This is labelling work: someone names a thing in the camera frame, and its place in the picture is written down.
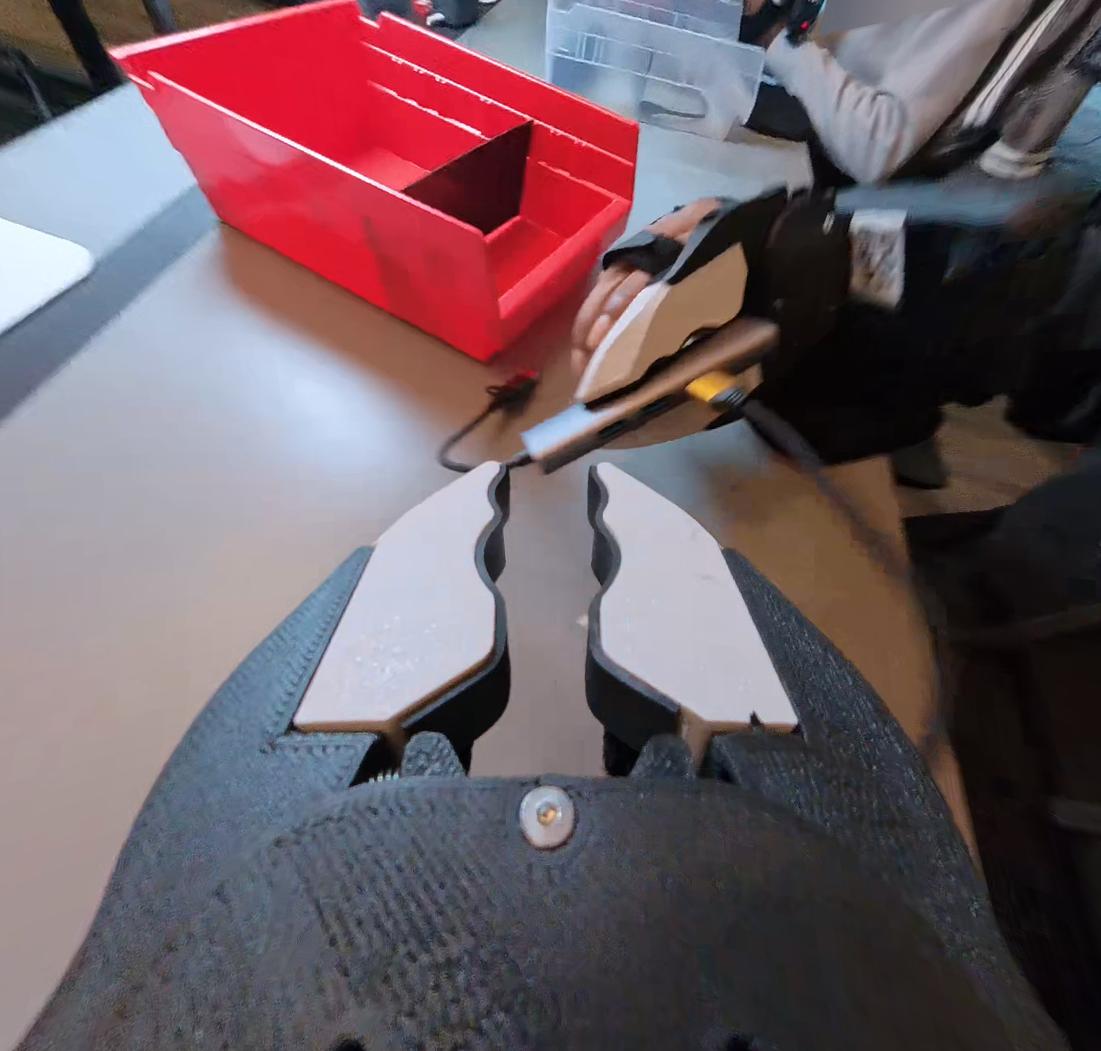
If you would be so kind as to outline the red open-front bin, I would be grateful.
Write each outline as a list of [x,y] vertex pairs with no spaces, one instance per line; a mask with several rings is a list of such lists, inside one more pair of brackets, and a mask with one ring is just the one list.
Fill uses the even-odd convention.
[[[626,225],[637,122],[355,0],[109,53],[222,223],[480,362]],[[520,214],[492,234],[403,194],[526,121]]]

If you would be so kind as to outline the clear plastic bin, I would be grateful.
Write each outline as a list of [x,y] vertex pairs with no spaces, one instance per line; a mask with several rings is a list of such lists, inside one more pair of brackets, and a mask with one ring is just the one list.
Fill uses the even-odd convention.
[[764,72],[740,28],[729,0],[546,0],[545,77],[640,123],[723,140]]

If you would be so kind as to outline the black ethernet adapter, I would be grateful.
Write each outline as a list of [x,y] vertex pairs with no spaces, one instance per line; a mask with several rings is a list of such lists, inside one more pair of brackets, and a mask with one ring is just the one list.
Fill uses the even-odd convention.
[[740,318],[718,330],[696,333],[675,355],[655,364],[635,385],[593,404],[571,407],[522,433],[517,464],[549,474],[599,450],[601,439],[639,428],[682,399],[687,385],[707,370],[759,364],[778,344],[780,328],[760,318]]

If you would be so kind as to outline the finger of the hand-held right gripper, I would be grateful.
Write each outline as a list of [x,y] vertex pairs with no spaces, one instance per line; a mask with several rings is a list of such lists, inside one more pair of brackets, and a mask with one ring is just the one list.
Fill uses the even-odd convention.
[[763,381],[763,370],[762,365],[738,372],[733,368],[707,370],[687,385],[682,399],[668,410],[659,412],[639,428],[601,439],[599,448],[652,447],[741,422],[751,395]]
[[694,335],[735,320],[748,277],[744,247],[733,245],[676,284],[645,287],[597,347],[573,401],[590,405],[624,392],[655,364],[675,355]]

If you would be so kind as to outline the person's right forearm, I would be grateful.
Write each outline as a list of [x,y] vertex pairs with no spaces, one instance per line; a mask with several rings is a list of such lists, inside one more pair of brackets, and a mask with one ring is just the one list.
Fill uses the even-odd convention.
[[1099,188],[907,229],[900,308],[849,302],[761,404],[827,466],[930,444],[951,405],[1006,399],[1042,441],[1099,441]]

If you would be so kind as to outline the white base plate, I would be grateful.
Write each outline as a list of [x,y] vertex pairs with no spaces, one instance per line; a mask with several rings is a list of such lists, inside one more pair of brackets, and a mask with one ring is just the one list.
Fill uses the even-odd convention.
[[1,219],[1,333],[86,280],[90,251],[62,237]]

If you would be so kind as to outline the person's black printed hoodie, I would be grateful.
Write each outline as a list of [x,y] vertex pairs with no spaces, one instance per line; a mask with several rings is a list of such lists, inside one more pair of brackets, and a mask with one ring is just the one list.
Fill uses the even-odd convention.
[[1099,451],[905,535],[998,926],[1069,1044],[1098,1049]]

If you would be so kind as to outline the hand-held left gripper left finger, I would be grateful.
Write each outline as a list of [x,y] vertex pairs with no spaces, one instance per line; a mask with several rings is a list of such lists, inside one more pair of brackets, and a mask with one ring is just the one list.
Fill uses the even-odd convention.
[[509,494],[506,467],[483,462],[378,537],[293,729],[368,733],[393,751],[433,732],[469,764],[510,697],[498,587]]

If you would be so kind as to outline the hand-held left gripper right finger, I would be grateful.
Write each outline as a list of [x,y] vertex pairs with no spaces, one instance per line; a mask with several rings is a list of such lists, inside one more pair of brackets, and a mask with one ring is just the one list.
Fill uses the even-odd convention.
[[799,718],[723,547],[686,510],[609,462],[589,468],[591,570],[585,700],[610,771],[659,736],[699,766],[711,741]]

